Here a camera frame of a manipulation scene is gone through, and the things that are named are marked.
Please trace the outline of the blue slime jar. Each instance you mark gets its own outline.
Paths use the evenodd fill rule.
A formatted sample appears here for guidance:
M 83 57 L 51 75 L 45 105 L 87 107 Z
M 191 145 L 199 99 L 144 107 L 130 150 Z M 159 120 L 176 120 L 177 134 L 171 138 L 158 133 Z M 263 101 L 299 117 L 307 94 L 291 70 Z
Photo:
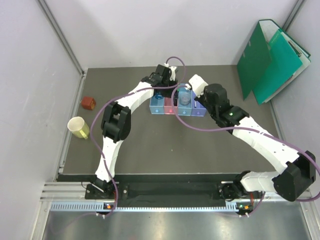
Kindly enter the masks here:
M 161 100 L 164 98 L 164 96 L 162 94 L 160 94 L 159 92 L 157 92 L 155 95 L 154 95 L 154 98 L 157 99 L 157 100 Z

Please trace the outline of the clear staples box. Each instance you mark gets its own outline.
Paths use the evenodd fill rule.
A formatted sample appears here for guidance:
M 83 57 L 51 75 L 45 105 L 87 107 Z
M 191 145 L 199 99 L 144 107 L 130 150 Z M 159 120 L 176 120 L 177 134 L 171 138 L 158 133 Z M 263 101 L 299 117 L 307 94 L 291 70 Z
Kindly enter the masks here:
M 178 101 L 182 106 L 187 106 L 191 103 L 191 93 L 189 91 L 180 90 L 178 93 Z

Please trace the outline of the light blue bin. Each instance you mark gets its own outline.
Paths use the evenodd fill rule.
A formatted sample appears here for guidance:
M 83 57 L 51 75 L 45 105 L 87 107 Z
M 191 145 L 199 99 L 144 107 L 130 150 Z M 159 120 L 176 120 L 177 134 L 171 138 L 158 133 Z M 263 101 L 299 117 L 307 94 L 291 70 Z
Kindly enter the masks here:
M 151 114 L 153 115 L 164 115 L 164 101 L 165 98 L 163 99 L 155 99 L 154 96 L 150 99 L 149 102 L 149 109 Z
M 192 113 L 192 92 L 185 88 L 182 84 L 179 85 L 178 93 L 178 115 L 190 116 Z

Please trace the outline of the purple plastic bin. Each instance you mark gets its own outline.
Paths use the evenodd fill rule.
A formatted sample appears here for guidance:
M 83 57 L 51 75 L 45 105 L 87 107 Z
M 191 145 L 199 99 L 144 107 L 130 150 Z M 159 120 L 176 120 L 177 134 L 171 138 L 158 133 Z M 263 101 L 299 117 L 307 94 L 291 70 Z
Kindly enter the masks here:
M 204 117 L 207 109 L 201 105 L 198 101 L 195 100 L 196 94 L 192 91 L 192 98 L 191 98 L 191 116 L 192 117 Z

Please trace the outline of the brown box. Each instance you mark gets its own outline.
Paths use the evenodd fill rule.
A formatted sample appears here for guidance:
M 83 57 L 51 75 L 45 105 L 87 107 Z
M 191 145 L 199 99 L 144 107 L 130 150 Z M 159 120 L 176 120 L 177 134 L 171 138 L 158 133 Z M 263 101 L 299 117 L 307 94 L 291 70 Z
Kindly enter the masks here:
M 96 101 L 93 97 L 84 96 L 80 104 L 85 110 L 92 111 L 96 106 Z

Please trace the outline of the green cap highlighter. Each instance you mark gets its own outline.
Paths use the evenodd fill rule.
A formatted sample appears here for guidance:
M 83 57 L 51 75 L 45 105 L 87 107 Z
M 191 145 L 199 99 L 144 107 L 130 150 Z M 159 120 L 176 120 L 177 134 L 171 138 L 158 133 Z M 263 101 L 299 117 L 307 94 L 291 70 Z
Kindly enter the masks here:
M 178 106 L 178 98 L 176 98 L 176 97 L 173 98 L 173 106 L 174 107 Z

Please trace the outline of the pink plastic bin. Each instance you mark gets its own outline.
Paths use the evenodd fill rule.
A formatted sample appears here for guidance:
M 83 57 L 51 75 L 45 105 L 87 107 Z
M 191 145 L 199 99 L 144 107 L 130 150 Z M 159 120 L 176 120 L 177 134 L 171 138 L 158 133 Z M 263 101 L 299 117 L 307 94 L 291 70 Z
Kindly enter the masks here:
M 178 111 L 178 106 L 176 106 L 176 107 L 172 106 L 171 98 L 169 98 L 169 97 L 165 97 L 164 98 L 163 108 L 164 108 L 164 114 L 165 115 L 174 115 L 174 109 L 176 111 Z

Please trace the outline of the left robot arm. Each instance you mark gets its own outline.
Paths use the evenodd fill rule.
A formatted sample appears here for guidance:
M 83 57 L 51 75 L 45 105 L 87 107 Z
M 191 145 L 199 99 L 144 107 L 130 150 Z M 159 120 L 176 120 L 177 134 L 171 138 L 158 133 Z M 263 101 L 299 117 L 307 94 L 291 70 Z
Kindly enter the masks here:
M 156 70 L 145 76 L 129 93 L 109 100 L 98 112 L 103 114 L 101 120 L 102 146 L 90 136 L 100 153 L 100 161 L 95 172 L 96 192 L 102 198 L 116 197 L 118 188 L 114 180 L 115 165 L 119 150 L 131 131 L 132 113 L 145 101 L 159 92 L 162 96 L 171 94 L 178 85 L 177 67 L 168 63 L 159 64 Z

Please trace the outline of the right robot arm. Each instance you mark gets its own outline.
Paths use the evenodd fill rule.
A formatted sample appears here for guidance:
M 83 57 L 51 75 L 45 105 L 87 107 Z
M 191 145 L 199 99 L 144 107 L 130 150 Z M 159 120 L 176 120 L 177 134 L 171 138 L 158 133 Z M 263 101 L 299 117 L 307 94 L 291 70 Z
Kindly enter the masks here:
M 248 144 L 274 167 L 270 172 L 248 170 L 239 174 L 233 182 L 234 194 L 245 198 L 251 192 L 263 191 L 277 193 L 290 202 L 300 200 L 316 180 L 319 167 L 315 156 L 280 141 L 241 107 L 230 104 L 222 85 L 204 83 L 195 94 L 221 129 Z

